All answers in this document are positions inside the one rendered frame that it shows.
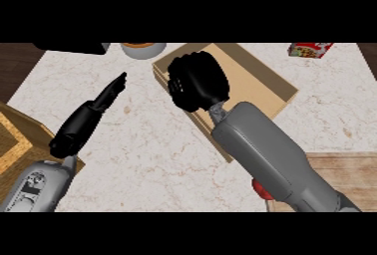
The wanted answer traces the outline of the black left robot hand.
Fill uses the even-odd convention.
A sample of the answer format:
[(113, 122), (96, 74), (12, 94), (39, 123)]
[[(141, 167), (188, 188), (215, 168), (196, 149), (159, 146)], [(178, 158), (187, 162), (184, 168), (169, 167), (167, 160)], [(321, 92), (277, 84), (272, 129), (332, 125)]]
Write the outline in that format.
[(51, 154), (55, 157), (65, 158), (79, 153), (95, 132), (102, 115), (126, 89), (126, 77), (128, 73), (122, 73), (96, 99), (86, 101), (70, 115), (49, 143)]

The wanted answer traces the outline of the open cardboard box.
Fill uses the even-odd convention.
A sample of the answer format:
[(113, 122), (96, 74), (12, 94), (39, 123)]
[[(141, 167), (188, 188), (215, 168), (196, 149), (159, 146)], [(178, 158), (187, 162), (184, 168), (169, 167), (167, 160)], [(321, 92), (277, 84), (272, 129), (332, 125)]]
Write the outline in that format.
[(250, 102), (274, 119), (299, 90), (235, 43), (187, 43), (164, 55), (153, 63), (156, 79), (163, 88), (169, 88), (169, 65), (173, 59), (200, 51), (209, 52), (216, 58), (230, 82), (230, 100), (224, 108), (230, 111), (240, 102)]

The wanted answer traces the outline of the grey bowl with orange food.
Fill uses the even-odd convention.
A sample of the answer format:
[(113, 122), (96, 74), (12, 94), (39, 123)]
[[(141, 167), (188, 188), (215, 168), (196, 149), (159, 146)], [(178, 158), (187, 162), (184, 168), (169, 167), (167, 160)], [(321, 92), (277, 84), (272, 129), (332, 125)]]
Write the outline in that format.
[(166, 49), (166, 46), (166, 43), (122, 44), (126, 55), (138, 60), (147, 60), (156, 57)]

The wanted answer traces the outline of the red printed snack box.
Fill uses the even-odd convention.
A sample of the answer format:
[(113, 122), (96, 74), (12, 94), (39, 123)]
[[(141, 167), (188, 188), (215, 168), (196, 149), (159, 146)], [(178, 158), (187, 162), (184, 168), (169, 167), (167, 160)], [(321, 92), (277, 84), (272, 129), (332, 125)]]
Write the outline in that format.
[(290, 57), (321, 59), (332, 46), (332, 43), (293, 43), (287, 53)]

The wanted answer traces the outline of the red pear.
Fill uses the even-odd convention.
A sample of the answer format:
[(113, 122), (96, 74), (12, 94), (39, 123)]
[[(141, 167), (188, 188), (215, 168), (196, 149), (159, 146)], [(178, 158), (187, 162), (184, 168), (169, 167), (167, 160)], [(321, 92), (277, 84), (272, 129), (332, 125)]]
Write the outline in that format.
[(261, 183), (258, 182), (256, 179), (252, 180), (252, 187), (255, 192), (258, 193), (259, 197), (265, 200), (272, 200), (274, 197), (269, 194), (269, 192), (266, 191), (266, 189), (262, 187)]

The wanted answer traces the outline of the black appliance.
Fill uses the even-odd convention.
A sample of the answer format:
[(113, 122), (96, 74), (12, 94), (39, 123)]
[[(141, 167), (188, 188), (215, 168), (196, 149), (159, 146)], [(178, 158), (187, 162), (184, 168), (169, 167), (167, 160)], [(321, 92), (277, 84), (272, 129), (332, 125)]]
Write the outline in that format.
[(34, 46), (46, 51), (105, 55), (110, 43), (36, 43)]

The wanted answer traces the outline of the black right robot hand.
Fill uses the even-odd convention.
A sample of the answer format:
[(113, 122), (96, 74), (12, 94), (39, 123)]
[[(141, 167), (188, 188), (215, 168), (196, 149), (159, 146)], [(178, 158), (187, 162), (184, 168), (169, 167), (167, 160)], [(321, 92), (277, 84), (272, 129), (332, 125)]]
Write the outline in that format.
[(213, 55), (193, 52), (169, 65), (169, 91), (176, 106), (193, 113), (230, 99), (230, 83)]

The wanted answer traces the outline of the pale wooden cutting board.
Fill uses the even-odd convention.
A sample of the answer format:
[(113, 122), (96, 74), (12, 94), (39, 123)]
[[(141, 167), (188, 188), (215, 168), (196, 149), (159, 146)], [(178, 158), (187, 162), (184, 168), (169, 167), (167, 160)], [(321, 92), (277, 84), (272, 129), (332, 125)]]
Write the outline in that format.
[(268, 201), (269, 212), (377, 211), (377, 152), (293, 149), (271, 164), (261, 182), (281, 201)]

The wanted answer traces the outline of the brown wooden box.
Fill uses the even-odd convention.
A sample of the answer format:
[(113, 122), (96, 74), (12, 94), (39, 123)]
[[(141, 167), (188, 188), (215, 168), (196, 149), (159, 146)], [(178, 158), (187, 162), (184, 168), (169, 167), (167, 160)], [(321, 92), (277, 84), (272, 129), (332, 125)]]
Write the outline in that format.
[(54, 136), (39, 121), (0, 102), (0, 203), (23, 170), (34, 161), (64, 162), (51, 155)]

